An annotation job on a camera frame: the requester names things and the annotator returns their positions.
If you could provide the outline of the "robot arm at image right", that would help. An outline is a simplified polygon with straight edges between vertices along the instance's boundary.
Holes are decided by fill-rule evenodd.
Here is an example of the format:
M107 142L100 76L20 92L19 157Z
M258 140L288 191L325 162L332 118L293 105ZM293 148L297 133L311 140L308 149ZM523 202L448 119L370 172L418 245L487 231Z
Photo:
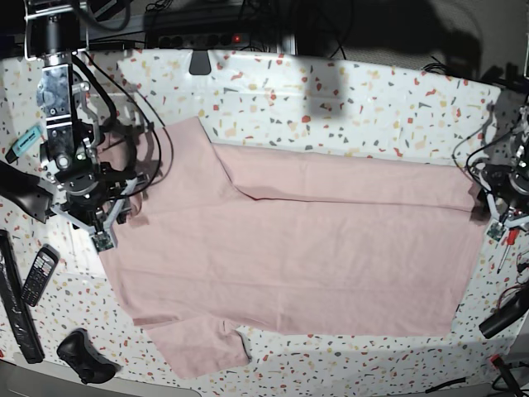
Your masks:
M479 139L465 171L488 210L492 224L487 234L498 241L510 232L528 231L528 56L521 70L491 68L484 81L502 90L486 106L496 132Z

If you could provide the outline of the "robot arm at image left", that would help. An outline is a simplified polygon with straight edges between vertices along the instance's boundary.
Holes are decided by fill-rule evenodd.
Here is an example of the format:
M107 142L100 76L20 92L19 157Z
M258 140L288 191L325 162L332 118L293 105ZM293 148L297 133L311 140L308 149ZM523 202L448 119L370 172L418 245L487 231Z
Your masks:
M65 201L51 212L90 236L97 251L117 247L115 223L126 221L129 198L144 182L136 171L136 144L125 135L126 163L119 170L100 159L99 146L117 124L117 109L79 58L89 48L80 25L94 24L85 1L26 1L24 55L43 63L36 101L45 114L41 162Z

